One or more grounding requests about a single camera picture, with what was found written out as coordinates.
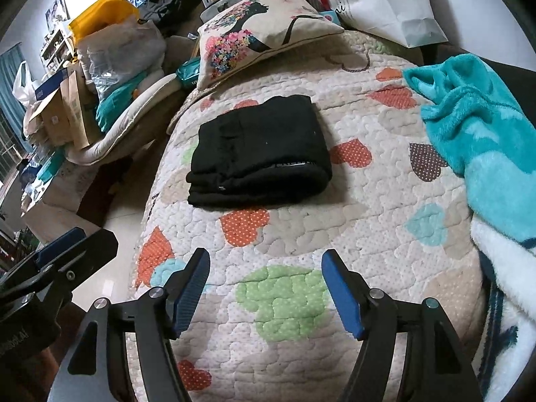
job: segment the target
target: quilt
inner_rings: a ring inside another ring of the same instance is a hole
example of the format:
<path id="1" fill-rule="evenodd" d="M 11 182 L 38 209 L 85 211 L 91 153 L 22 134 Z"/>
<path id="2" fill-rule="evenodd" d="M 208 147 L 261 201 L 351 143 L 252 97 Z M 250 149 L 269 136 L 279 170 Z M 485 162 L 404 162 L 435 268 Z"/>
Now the quilt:
<path id="1" fill-rule="evenodd" d="M 437 298 L 463 343 L 481 335 L 481 271 L 464 181 L 432 148 L 420 118 L 430 104 L 401 71 L 401 49 L 347 31 L 194 90 L 178 111 L 145 210 L 132 296 L 161 286 L 197 247 L 211 272 L 189 329 L 172 342 L 192 400 L 335 401 L 360 342 L 348 334 L 321 273 L 335 248 L 369 286 L 394 299 Z M 320 195 L 296 205 L 206 210 L 187 203 L 199 126 L 231 109 L 308 95 L 333 164 Z M 147 400 L 128 357 L 138 400 Z M 384 400 L 404 364 L 399 334 Z"/>

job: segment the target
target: dark blue box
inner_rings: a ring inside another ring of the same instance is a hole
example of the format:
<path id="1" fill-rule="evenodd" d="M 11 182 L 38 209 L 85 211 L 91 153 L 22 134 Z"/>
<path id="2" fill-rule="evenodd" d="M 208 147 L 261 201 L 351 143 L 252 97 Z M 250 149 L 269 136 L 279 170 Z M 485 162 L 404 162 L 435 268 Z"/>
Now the dark blue box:
<path id="1" fill-rule="evenodd" d="M 61 68 L 50 77 L 46 82 L 40 85 L 36 89 L 36 99 L 37 101 L 46 98 L 57 88 L 60 87 L 61 82 L 69 77 L 72 74 L 73 69 Z"/>

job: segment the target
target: floral printed pillow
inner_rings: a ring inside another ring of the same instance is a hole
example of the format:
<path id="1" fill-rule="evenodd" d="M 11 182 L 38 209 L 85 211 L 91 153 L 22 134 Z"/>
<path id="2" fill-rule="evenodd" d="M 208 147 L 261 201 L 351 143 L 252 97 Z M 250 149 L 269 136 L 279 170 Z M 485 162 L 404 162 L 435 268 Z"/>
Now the floral printed pillow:
<path id="1" fill-rule="evenodd" d="M 305 0 L 243 0 L 199 28 L 198 89 L 305 42 L 344 32 Z"/>

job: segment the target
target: yellow bag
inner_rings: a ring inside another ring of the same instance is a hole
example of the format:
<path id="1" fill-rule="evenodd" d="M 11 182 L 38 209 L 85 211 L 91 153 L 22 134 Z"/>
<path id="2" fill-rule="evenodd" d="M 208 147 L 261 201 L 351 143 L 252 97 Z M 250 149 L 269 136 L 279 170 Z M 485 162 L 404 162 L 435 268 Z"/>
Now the yellow bag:
<path id="1" fill-rule="evenodd" d="M 97 0 L 71 21 L 74 42 L 112 24 L 119 24 L 134 15 L 139 19 L 139 10 L 128 0 Z"/>

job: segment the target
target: floor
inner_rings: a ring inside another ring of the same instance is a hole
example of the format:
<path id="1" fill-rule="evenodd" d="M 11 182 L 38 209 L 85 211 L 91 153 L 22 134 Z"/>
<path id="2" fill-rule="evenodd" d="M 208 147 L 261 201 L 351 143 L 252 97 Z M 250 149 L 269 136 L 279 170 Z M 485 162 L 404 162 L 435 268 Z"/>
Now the floor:
<path id="1" fill-rule="evenodd" d="M 132 259 L 145 204 L 166 143 L 167 139 L 155 141 L 136 153 L 123 182 L 115 189 L 104 228 L 117 238 L 117 257 L 73 291 L 73 302 L 84 310 L 100 297 L 107 297 L 113 303 L 128 299 Z"/>

